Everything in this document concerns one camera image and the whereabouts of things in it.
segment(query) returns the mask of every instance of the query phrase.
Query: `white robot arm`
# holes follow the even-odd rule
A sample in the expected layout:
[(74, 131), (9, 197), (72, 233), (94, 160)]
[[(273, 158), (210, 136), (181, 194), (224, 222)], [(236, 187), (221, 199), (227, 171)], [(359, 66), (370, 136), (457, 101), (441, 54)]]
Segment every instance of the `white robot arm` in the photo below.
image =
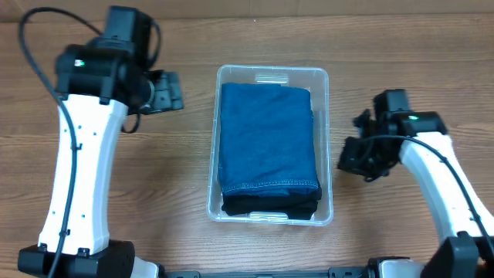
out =
[(411, 110), (404, 90), (385, 90), (369, 110), (355, 118), (360, 138), (349, 137), (338, 168), (365, 176), (389, 175), (401, 162), (417, 179), (431, 210), (439, 250), (422, 266), (408, 258), (370, 263), (380, 277), (475, 277), (479, 259), (492, 275), (494, 218), (475, 194), (458, 163), (445, 125), (436, 112)]
[[(59, 56), (56, 90), (25, 44), (25, 24), (38, 12), (68, 15), (99, 35)], [(158, 44), (149, 58), (153, 27)], [(113, 6), (102, 33), (70, 12), (34, 8), (19, 23), (19, 42), (60, 111), (52, 201), (38, 244), (19, 251), (19, 270), (48, 278), (163, 277), (162, 266), (135, 257), (132, 242), (110, 240), (107, 222), (113, 157), (127, 115), (137, 115), (126, 132), (132, 133), (141, 114), (183, 107), (177, 74), (150, 70), (161, 43), (157, 23), (135, 8)]]

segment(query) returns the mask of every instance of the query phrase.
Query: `green led light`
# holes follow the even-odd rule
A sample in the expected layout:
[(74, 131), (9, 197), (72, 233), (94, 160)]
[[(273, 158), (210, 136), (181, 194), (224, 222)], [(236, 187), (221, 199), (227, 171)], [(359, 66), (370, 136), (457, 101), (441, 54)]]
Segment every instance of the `green led light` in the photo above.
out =
[(74, 61), (74, 66), (84, 66), (86, 63), (82, 61), (81, 59), (76, 59)]

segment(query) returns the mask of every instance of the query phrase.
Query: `folded clothes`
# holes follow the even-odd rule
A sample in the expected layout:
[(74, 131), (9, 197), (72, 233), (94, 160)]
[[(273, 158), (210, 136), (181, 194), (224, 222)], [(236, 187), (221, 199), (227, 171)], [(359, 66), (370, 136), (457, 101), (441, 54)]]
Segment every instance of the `folded clothes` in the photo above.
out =
[(219, 149), (218, 179), (225, 204), (254, 202), (256, 198), (249, 198), (253, 196), (263, 198), (259, 207), (267, 207), (266, 197), (298, 199), (320, 188), (307, 90), (223, 84)]
[(289, 219), (309, 220), (317, 210), (321, 193), (319, 187), (308, 195), (291, 193), (284, 197), (224, 196), (222, 210), (230, 216), (250, 212), (282, 212)]

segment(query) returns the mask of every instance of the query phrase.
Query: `clear plastic container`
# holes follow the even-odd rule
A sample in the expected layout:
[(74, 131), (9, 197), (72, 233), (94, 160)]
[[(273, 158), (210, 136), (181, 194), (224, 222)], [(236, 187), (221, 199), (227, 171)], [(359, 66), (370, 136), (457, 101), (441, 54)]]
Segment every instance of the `clear plastic container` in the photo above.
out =
[[(228, 216), (222, 211), (222, 188), (218, 181), (218, 153), (220, 144), (220, 114), (223, 83), (276, 83), (310, 91), (314, 115), (314, 149), (316, 151), (317, 177), (323, 196), (311, 220), (292, 220), (284, 213), (251, 212)], [(333, 220), (333, 191), (330, 170), (330, 85), (324, 69), (281, 66), (224, 65), (218, 70), (216, 80), (215, 115), (211, 140), (211, 159), (208, 186), (208, 216), (218, 222), (255, 222), (290, 225), (328, 225)]]

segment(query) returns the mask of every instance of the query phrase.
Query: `blue denim fabric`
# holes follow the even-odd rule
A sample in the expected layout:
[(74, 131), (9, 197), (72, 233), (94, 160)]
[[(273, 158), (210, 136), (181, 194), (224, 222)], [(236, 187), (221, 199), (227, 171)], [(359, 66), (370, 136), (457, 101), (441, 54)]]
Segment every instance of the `blue denim fabric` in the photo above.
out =
[(224, 195), (317, 190), (309, 91), (226, 83), (220, 117), (218, 178)]

